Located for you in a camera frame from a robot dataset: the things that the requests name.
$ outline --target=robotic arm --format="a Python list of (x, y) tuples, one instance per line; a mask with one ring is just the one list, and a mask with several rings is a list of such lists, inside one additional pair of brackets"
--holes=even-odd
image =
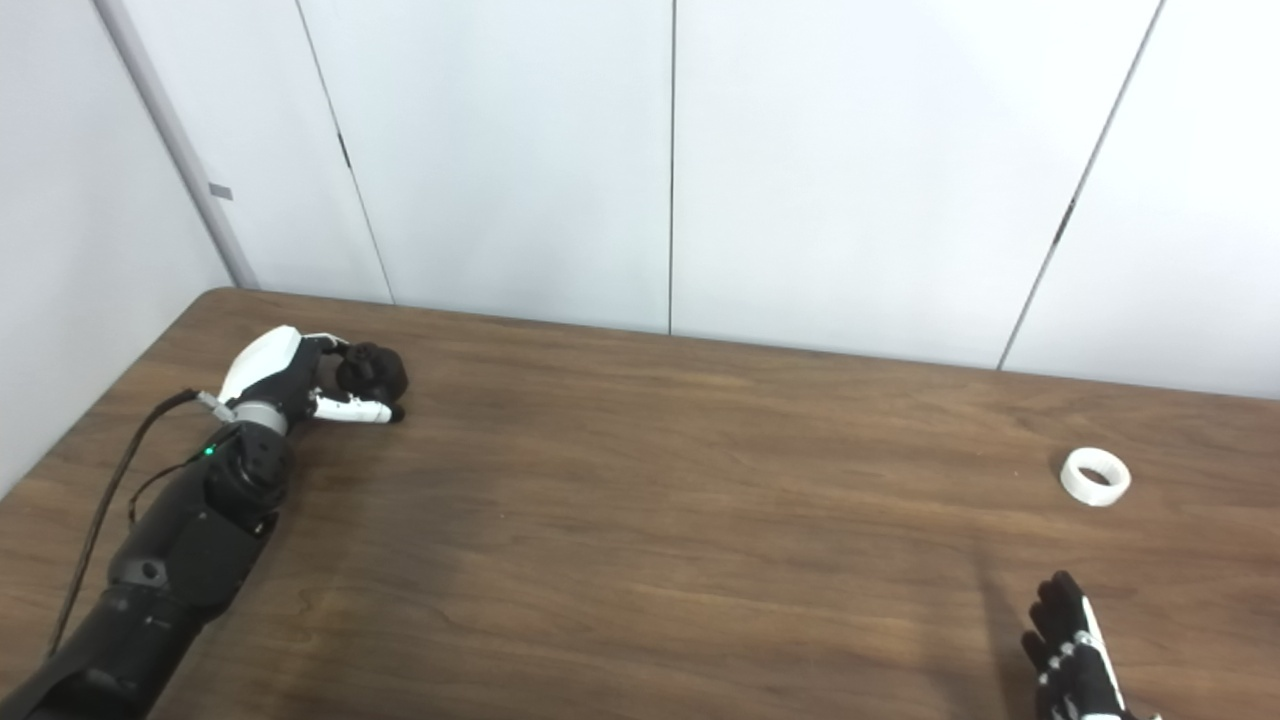
[[(337, 392), (325, 355), (342, 357)], [(275, 528), (293, 454), (319, 418), (394, 423), (408, 387), (394, 351), (287, 325), (246, 347), (216, 401), (223, 420), (111, 559), (97, 603), (45, 664), (0, 701), (0, 720), (133, 720), (150, 712), (187, 648), (232, 603)]]

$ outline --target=white tape roll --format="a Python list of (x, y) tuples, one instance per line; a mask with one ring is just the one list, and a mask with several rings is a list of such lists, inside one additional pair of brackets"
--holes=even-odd
[[(1080, 470), (1093, 470), (1106, 478), (1107, 484), (1089, 479)], [(1133, 477), (1115, 455), (1097, 447), (1079, 447), (1066, 456), (1062, 464), (1062, 487), (1071, 497), (1093, 507), (1106, 507), (1120, 500), (1129, 489)]]

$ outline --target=robotic hand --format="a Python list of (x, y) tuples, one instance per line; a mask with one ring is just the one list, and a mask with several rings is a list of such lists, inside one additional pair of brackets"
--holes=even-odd
[[(342, 357), (338, 391), (321, 389), (325, 355)], [(236, 357), (216, 398), (187, 391), (161, 404), (124, 462), (146, 427), (182, 401), (198, 397), (224, 424), (132, 528), (111, 559), (106, 591), (76, 632), (60, 646), (55, 634), (45, 664), (0, 700), (0, 720), (145, 717), (204, 626), (230, 606), (270, 539), (293, 464), (289, 430), (308, 418), (398, 421), (404, 410), (396, 401), (407, 387), (404, 366), (390, 350), (282, 325)], [(93, 537), (96, 525), (86, 548)], [(72, 597), (86, 562), (87, 556)]]
[(1069, 573), (1041, 583), (1030, 615), (1036, 632), (1023, 635), (1023, 650), (1039, 673), (1036, 720), (1137, 720), (1125, 708), (1093, 606)]
[[(339, 355), (342, 393), (320, 388), (316, 373), (323, 355)], [(302, 334), (280, 325), (241, 351), (232, 363), (218, 400), (237, 418), (265, 424), (280, 434), (307, 418), (348, 423), (398, 423), (404, 410), (396, 400), (408, 387), (404, 365), (394, 351), (372, 343), (351, 345), (328, 334)]]

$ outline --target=wooden table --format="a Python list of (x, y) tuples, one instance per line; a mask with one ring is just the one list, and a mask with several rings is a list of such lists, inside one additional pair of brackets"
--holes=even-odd
[[(1280, 404), (229, 290), (0, 502), (0, 688), (137, 421), (280, 323), (399, 350), (410, 416), (298, 433), (155, 717), (1025, 720), (1060, 568), (1139, 711), (1280, 707)], [(212, 425), (161, 420), (123, 492)], [(1057, 484), (1083, 445), (1133, 469), (1115, 507)], [(83, 598), (124, 532), (120, 498)]]

